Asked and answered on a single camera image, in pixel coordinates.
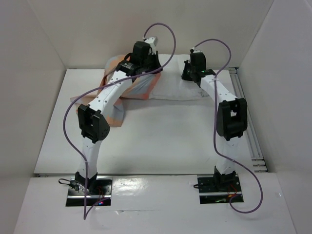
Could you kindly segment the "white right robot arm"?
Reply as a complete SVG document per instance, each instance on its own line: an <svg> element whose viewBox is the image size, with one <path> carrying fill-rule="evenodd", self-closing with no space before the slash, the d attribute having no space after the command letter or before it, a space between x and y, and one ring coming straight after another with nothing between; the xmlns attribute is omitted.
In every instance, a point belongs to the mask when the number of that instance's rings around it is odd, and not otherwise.
<svg viewBox="0 0 312 234"><path fill-rule="evenodd" d="M216 138L220 140L221 157L214 167L212 178L198 182L201 192L225 192L236 180L235 163L238 143L247 130L247 102L232 94L218 79L215 72L206 67L206 57L201 50L191 49L190 58L184 61L181 78L196 83L217 105L215 112Z"/></svg>

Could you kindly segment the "white pillow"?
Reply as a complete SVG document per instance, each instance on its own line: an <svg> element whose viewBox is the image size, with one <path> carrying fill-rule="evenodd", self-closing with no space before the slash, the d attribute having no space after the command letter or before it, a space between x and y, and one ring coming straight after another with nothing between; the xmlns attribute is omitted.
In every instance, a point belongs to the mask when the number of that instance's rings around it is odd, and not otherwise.
<svg viewBox="0 0 312 234"><path fill-rule="evenodd" d="M160 78L149 94L150 99L189 101L199 100L209 95L191 81L181 78L184 61L189 55L174 55L163 68Z"/></svg>

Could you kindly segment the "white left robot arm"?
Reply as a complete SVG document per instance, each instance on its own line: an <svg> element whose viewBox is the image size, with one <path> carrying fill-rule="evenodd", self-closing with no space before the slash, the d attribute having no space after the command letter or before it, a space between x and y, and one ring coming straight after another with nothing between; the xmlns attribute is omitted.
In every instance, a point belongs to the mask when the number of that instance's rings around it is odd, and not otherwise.
<svg viewBox="0 0 312 234"><path fill-rule="evenodd" d="M146 99L160 78L162 68L156 45L156 37L137 41L132 52L111 61L111 68L103 77L102 88L92 100L81 103L77 109L83 137L83 161L75 173L75 180L86 195L96 190L97 161L102 141L111 127L122 124L121 96Z"/></svg>

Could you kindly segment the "orange grey checked pillowcase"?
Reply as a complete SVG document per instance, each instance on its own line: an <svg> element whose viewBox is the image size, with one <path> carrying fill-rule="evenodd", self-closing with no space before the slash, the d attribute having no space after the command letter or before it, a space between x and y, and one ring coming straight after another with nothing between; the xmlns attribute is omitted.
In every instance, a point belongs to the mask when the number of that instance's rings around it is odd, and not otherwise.
<svg viewBox="0 0 312 234"><path fill-rule="evenodd" d="M70 101L76 107L89 106L92 110L100 110L100 114L111 127L120 127L124 120L122 98L148 99L149 94L160 78L160 73L143 73L138 78L127 77L117 71L117 65L123 61L124 55L115 56L105 65L104 77L100 83L100 90L95 95L72 97Z"/></svg>

